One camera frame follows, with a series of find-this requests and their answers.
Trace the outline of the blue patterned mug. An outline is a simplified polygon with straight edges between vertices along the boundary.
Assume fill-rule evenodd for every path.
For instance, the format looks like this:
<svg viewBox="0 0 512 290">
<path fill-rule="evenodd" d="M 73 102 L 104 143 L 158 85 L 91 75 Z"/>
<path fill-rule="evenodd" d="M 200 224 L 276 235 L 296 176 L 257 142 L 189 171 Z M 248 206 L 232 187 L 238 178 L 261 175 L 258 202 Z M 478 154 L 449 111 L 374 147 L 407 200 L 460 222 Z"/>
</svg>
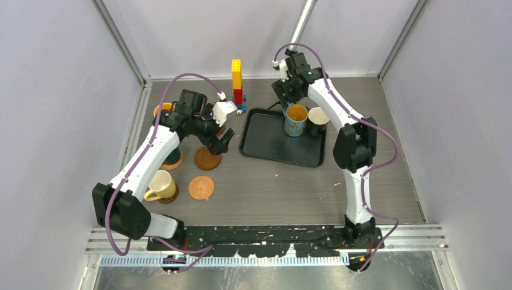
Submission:
<svg viewBox="0 0 512 290">
<path fill-rule="evenodd" d="M 283 114 L 285 133 L 290 137 L 301 136 L 306 129 L 308 119 L 308 110 L 306 107 L 293 104 L 285 108 Z"/>
</svg>

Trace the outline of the black white-inside mug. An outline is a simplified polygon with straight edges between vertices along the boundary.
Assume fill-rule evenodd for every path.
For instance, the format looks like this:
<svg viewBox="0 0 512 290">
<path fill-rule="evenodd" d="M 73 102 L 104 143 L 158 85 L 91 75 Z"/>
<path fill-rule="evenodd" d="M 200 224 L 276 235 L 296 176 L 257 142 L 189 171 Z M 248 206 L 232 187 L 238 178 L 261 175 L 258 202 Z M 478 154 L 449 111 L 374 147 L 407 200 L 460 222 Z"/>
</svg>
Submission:
<svg viewBox="0 0 512 290">
<path fill-rule="evenodd" d="M 307 132 L 316 137 L 325 133 L 330 119 L 320 107 L 311 108 L 308 111 Z"/>
</svg>

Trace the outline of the rattan coaster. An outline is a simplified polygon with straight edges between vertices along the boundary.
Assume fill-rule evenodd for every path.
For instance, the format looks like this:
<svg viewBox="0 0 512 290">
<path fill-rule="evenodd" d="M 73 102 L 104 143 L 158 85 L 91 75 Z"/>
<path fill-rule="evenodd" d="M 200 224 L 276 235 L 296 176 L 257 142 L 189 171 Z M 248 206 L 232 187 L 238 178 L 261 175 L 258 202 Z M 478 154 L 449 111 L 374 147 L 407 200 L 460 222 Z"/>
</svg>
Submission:
<svg viewBox="0 0 512 290">
<path fill-rule="evenodd" d="M 184 154 L 181 150 L 176 149 L 172 151 L 171 154 L 169 154 L 168 157 L 164 160 L 164 162 L 161 164 L 160 169 L 161 170 L 174 170 L 177 169 L 184 160 Z"/>
<path fill-rule="evenodd" d="M 210 198 L 215 190 L 215 183 L 209 176 L 197 176 L 188 185 L 189 195 L 196 200 Z"/>
</svg>

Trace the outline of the rattan coaster front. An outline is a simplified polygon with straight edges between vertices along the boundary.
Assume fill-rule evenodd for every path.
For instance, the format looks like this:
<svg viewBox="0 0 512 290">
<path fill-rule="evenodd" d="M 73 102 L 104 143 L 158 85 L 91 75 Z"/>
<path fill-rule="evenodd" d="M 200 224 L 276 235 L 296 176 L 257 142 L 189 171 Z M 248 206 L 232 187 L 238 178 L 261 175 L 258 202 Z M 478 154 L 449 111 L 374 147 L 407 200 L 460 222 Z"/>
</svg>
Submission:
<svg viewBox="0 0 512 290">
<path fill-rule="evenodd" d="M 161 164 L 160 169 L 161 170 L 174 170 L 177 169 L 184 160 L 184 154 L 181 150 L 176 149 L 172 151 L 171 154 L 169 154 L 168 157 L 164 160 L 164 162 Z"/>
</svg>

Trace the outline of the floral white mug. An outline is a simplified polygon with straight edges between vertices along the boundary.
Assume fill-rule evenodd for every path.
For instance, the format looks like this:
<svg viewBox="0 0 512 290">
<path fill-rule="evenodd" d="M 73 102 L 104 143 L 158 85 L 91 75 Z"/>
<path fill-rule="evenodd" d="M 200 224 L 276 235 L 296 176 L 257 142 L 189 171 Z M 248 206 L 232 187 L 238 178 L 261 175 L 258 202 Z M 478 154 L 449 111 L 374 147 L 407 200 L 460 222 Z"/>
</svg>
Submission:
<svg viewBox="0 0 512 290">
<path fill-rule="evenodd" d="M 158 112 L 161 109 L 164 111 L 173 111 L 173 104 L 172 103 L 163 103 L 162 105 L 155 107 L 155 109 L 153 110 L 153 116 L 156 117 Z"/>
</svg>

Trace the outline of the cream yellow mug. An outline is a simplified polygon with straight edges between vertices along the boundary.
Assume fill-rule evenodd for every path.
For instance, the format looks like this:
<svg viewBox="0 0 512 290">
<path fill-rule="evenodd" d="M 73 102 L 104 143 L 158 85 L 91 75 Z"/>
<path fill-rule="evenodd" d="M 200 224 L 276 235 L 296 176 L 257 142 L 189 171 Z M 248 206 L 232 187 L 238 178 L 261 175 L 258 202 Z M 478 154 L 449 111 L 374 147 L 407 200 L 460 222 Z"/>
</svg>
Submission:
<svg viewBox="0 0 512 290">
<path fill-rule="evenodd" d="M 158 170 L 148 185 L 149 190 L 144 194 L 148 202 L 158 201 L 160 198 L 170 198 L 176 190 L 176 183 L 171 174 L 165 170 Z"/>
</svg>

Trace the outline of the dark brown wooden coaster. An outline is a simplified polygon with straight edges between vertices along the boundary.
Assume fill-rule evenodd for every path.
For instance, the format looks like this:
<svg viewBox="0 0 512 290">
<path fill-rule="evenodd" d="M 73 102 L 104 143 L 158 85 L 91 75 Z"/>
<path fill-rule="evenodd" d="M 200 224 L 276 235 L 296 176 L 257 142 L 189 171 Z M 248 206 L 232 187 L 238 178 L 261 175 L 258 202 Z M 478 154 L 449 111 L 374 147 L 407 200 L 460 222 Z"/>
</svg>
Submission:
<svg viewBox="0 0 512 290">
<path fill-rule="evenodd" d="M 173 202 L 174 200 L 176 200 L 176 198 L 178 196 L 179 196 L 179 186 L 176 185 L 176 190 L 175 190 L 173 196 L 171 196 L 170 198 L 160 198 L 160 199 L 158 199 L 158 202 L 160 202 L 162 204 L 169 204 L 169 203 Z"/>
</svg>

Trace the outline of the pink ghost mug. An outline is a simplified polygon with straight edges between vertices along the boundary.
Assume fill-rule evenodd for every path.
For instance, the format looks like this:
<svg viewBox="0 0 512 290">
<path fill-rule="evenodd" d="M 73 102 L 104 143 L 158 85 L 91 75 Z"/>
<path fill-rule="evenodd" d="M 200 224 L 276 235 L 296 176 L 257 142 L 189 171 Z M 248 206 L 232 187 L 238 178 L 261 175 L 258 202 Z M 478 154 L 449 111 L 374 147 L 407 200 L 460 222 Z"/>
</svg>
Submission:
<svg viewBox="0 0 512 290">
<path fill-rule="evenodd" d="M 212 120 L 214 116 L 214 107 L 216 102 L 209 101 L 206 105 L 206 113 L 204 113 L 204 117 L 206 120 Z"/>
</svg>

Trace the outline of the dark green mug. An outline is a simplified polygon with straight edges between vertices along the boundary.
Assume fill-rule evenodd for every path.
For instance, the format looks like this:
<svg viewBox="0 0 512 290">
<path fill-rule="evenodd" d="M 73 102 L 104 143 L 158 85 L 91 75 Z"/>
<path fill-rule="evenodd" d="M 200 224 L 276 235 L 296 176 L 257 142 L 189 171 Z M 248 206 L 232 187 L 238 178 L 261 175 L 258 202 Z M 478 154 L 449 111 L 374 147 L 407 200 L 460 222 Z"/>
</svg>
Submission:
<svg viewBox="0 0 512 290">
<path fill-rule="evenodd" d="M 164 164 L 166 164 L 166 165 L 175 164 L 180 160 L 180 158 L 181 158 L 181 151 L 177 147 L 174 150 L 172 150 L 171 153 L 166 157 L 166 159 L 164 160 Z"/>
</svg>

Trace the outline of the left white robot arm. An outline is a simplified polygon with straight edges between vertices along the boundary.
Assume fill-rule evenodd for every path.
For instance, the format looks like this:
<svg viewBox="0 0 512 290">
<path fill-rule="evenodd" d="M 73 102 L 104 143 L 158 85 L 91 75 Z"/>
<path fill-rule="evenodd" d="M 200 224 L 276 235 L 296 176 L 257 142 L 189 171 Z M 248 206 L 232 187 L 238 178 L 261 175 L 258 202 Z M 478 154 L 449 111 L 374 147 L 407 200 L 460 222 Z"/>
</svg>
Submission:
<svg viewBox="0 0 512 290">
<path fill-rule="evenodd" d="M 149 212 L 142 204 L 146 188 L 185 137 L 196 136 L 213 155 L 226 153 L 234 131 L 227 129 L 222 138 L 218 138 L 217 133 L 227 116 L 236 110 L 233 101 L 219 100 L 212 104 L 204 94 L 182 90 L 171 109 L 157 113 L 143 144 L 121 172 L 107 184 L 98 183 L 93 188 L 98 224 L 133 240 L 143 236 L 161 237 L 169 249 L 180 249 L 185 234 L 178 228 L 183 223 Z"/>
</svg>

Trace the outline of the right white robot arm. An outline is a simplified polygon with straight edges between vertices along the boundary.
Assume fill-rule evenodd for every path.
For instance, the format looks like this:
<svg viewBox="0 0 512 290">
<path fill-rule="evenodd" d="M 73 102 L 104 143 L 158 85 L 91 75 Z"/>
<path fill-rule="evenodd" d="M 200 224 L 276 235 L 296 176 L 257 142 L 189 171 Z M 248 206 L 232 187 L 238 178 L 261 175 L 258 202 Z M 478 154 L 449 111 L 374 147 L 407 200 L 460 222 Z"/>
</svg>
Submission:
<svg viewBox="0 0 512 290">
<path fill-rule="evenodd" d="M 363 204 L 369 201 L 369 182 L 363 173 L 372 166 L 376 155 L 375 120 L 356 112 L 336 90 L 323 68 L 312 68 L 303 53 L 286 51 L 286 58 L 275 60 L 273 67 L 280 72 L 280 79 L 272 88 L 282 107 L 288 108 L 309 97 L 337 130 L 333 158 L 343 171 L 347 191 L 342 237 L 353 248 L 368 244 L 376 232 L 376 221 Z"/>
</svg>

